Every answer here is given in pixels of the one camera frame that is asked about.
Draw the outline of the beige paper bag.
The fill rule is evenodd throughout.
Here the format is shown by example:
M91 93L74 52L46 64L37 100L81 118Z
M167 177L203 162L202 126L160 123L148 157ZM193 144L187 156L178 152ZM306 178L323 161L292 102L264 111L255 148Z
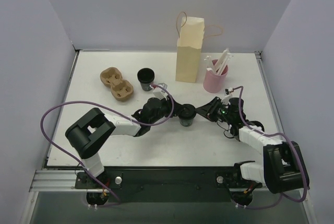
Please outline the beige paper bag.
M205 20L191 17L182 11L176 19L177 57L175 80L195 83L204 39L220 36L223 28L218 25L205 26Z

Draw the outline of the black cup lid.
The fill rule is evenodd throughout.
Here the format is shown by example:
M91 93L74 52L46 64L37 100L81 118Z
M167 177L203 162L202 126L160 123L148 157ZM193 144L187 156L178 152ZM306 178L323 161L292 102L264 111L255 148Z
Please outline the black cup lid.
M193 119L196 116L196 108L192 104L183 104L178 116L184 120Z

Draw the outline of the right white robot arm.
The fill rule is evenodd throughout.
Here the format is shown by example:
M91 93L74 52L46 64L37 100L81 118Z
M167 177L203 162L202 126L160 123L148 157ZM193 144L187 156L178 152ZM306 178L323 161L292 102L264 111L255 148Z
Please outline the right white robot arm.
M211 122L227 123L233 138L254 148L263 157L263 162L254 161L240 165L231 174L232 182L243 186L256 181L265 184L270 192L283 193L297 189L309 189L309 176L296 142L270 137L260 122L249 121L243 111L241 98L215 97L209 103L196 108L196 113Z

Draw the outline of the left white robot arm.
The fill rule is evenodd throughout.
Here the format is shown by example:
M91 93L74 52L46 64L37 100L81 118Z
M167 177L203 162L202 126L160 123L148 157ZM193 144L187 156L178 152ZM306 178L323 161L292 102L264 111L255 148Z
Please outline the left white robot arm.
M170 98L150 98L142 109L130 118L106 115L93 108L77 120L65 132L69 143L79 154L83 166L90 172L87 181L95 188L105 184L106 175L98 151L111 135L140 137L151 129L151 125L168 116L179 116L185 110Z

